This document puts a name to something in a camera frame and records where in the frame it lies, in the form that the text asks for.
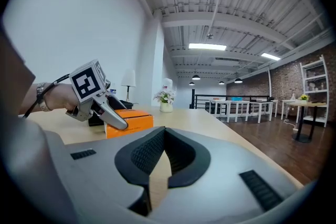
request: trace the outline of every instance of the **orange box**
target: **orange box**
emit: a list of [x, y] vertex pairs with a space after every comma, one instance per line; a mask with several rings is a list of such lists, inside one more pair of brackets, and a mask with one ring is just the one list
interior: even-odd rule
[[140, 132], [154, 127], [154, 117], [145, 111], [134, 109], [118, 109], [115, 110], [127, 123], [125, 130], [118, 130], [107, 124], [105, 128], [106, 138], [114, 138], [122, 135]]

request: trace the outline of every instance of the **black grille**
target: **black grille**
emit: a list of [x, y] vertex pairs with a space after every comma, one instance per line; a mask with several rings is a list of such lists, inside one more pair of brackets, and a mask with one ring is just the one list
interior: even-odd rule
[[239, 175], [265, 211], [272, 209], [283, 201], [254, 170]]
[[97, 153], [97, 152], [95, 152], [93, 149], [89, 149], [89, 150], [85, 150], [85, 151], [74, 152], [74, 153], [71, 153], [70, 155], [73, 159], [81, 159], [81, 158], [84, 158], [84, 157], [91, 156], [95, 153]]

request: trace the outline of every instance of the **table lamp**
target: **table lamp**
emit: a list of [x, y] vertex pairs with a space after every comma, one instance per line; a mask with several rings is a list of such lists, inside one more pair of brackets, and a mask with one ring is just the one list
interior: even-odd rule
[[129, 102], [130, 101], [130, 99], [129, 99], [130, 87], [136, 87], [136, 85], [135, 85], [135, 71], [133, 69], [126, 70], [126, 72], [125, 72], [125, 74], [122, 78], [121, 85], [127, 87], [126, 102]]

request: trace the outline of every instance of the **white shelf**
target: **white shelf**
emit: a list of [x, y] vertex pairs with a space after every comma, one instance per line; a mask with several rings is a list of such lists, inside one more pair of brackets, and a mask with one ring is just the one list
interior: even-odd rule
[[305, 93], [327, 92], [328, 90], [305, 91]]
[[[312, 116], [305, 116], [303, 119], [305, 121], [312, 121], [313, 117]], [[316, 117], [316, 119], [315, 119], [316, 122], [326, 122], [325, 120], [326, 120], [326, 118], [324, 118], [324, 117]]]
[[316, 62], [311, 62], [307, 65], [302, 66], [302, 68], [310, 69], [310, 68], [319, 67], [319, 66], [323, 66], [323, 60], [318, 60]]
[[310, 78], [305, 78], [305, 80], [317, 80], [317, 79], [323, 79], [325, 78], [326, 74], [323, 75], [318, 75], [318, 76], [314, 76], [314, 77], [310, 77]]

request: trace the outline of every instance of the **railing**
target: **railing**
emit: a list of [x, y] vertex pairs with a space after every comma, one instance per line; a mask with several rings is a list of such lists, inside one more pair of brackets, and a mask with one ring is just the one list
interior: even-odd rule
[[[210, 99], [204, 99], [205, 97], [218, 97], [218, 98], [226, 98], [226, 100], [230, 100], [232, 97], [242, 97], [245, 101], [253, 102], [257, 98], [269, 98], [269, 95], [215, 95], [215, 94], [195, 94], [195, 89], [192, 90], [192, 99], [189, 108], [191, 109], [205, 109], [206, 111], [210, 111], [211, 113], [215, 112], [215, 104], [212, 103], [210, 105]], [[220, 105], [217, 107], [217, 113], [220, 113]]]

